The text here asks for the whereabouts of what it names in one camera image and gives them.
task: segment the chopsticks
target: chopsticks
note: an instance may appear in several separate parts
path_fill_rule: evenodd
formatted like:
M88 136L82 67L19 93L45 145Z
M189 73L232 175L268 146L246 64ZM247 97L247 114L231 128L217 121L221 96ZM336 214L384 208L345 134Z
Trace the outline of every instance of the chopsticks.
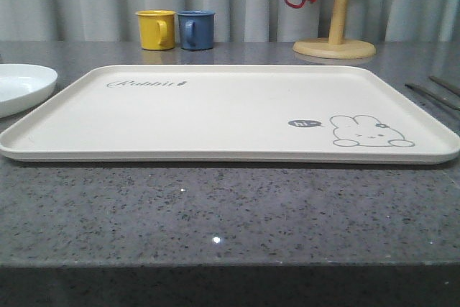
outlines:
M434 75L430 75L428 78L430 78L433 82L439 84L440 86L443 86L444 88L446 88L447 90L449 90L450 92L456 94L458 97L460 97L460 88L443 80L443 79L440 79L438 77L435 77ZM453 102L449 101L447 98L445 97L442 97L442 96L439 96L437 95L436 93L428 90L427 88L423 87L423 86L420 86L418 84L415 84L415 83L406 83L405 86L407 86L408 88L414 90L414 91L418 91L418 92L421 92L421 93L424 93L425 95L428 95L432 98L434 98L435 100L437 100L438 102L442 103L443 105L451 108L451 109L454 109L456 111L460 111L460 106L457 106L456 104L454 104Z

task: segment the speech bubble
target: speech bubble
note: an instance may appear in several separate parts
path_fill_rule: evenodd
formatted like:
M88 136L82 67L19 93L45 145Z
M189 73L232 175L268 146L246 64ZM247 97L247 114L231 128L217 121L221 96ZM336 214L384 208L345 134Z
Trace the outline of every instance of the speech bubble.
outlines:
M289 125L294 127L317 127L323 124L317 120L292 120L288 122Z

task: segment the tray rim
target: tray rim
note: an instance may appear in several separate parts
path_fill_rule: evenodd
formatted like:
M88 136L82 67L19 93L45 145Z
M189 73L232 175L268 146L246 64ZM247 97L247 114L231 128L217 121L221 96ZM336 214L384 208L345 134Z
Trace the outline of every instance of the tray rim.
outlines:
M297 73L298 70L312 70L313 72L321 72L325 70L345 70L344 73L349 73L350 71L359 71L359 74L365 74L365 78L371 79L372 83L378 84L379 87L385 88L387 91L395 94L395 97L398 97L398 101L404 101L405 104L403 107L409 106L412 110L415 110L420 114L420 116L427 116L431 121L434 121L444 132L445 135L451 136L452 139L456 140L456 146L449 152L443 155L435 155L435 154L407 154L407 153L391 153L391 154L378 154L379 157L388 157L393 159L398 158L400 156L404 157L424 157L424 161L419 160L369 160L365 157L367 155L376 155L375 153L368 154L368 153L359 153L359 156L363 159L356 158L357 153L349 154L349 153L342 153L340 156L347 156L351 155L354 158L347 160L347 159L328 159L325 158L326 156L331 155L330 152L316 152L316 151L308 151L308 152L280 152L280 151L267 151L267 150L242 150L242 151L235 151L235 150L187 150L187 151L177 151L177 150L152 150L152 151L126 151L126 150L56 150L52 151L52 155L54 157L44 157L44 155L49 154L50 152L47 150L21 150L16 149L13 147L7 147L4 145L3 141L5 137L7 137L10 132L13 132L17 127L20 127L24 123L27 124L27 121L39 114L50 105L53 105L55 102L59 102L59 100L67 95L67 93L72 92L69 89L74 89L75 86L78 86L82 83L89 83L91 81L90 77L96 78L98 75L103 74L106 71L110 71L113 69L117 69L116 72L129 72L127 69L131 68L140 68L140 71L137 72L149 72L150 69L166 69L170 73L179 72L179 73L194 73L195 70L203 70L204 72L210 73L219 73L220 69L230 69L230 73L264 73L268 72L265 70L268 69L275 69L278 71L270 71L273 73L279 73L283 69L291 69L294 71L283 71L289 73ZM416 104L414 104L410 99L406 96L402 95L399 91L393 88L390 84L383 81L377 75L375 75L372 71L356 67L356 66L348 66L348 65L232 65L232 64L225 64L225 65L130 65L130 64L123 64L123 65L106 65L101 66L98 68L94 68L93 70L88 71L85 75L81 76L80 78L73 81L71 84L66 86L63 90L59 93L56 93L54 96L46 100L43 104L39 105L36 109L33 109L27 115L19 119L16 123L12 124L10 127L5 129L2 133L0 133L0 153L8 158L13 160L19 161L29 161L29 162L136 162L136 161L151 161L151 162L161 162L161 161L177 161L177 162L192 162L192 161L209 161L209 162L324 162L324 163L369 163L369 164L415 164L415 165L430 165L436 163L442 163L449 160L454 159L460 152L460 137L449 129L446 125L441 123L437 120L434 116L429 114L427 111L423 110ZM162 154L162 157L153 157L152 154ZM77 154L76 156L83 156L77 158L65 158L65 155L69 154ZM105 155L105 157L97 157L97 154ZM123 157L110 157L111 154L123 154ZM316 156L316 157L309 157L309 158L300 158L297 155L307 155L307 156Z

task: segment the rabbit illustration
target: rabbit illustration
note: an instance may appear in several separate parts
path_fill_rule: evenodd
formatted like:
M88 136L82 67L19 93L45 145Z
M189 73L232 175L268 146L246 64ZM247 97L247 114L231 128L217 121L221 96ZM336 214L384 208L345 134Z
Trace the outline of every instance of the rabbit illustration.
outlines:
M413 147L400 132L369 115L336 115L331 117L335 126L333 143L339 147Z

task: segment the tray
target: tray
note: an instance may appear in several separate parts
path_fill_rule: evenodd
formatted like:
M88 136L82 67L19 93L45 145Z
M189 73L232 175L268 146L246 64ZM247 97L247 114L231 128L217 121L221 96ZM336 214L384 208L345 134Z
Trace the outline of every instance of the tray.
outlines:
M348 66L97 68L0 135L25 161L433 164L459 137L376 75Z

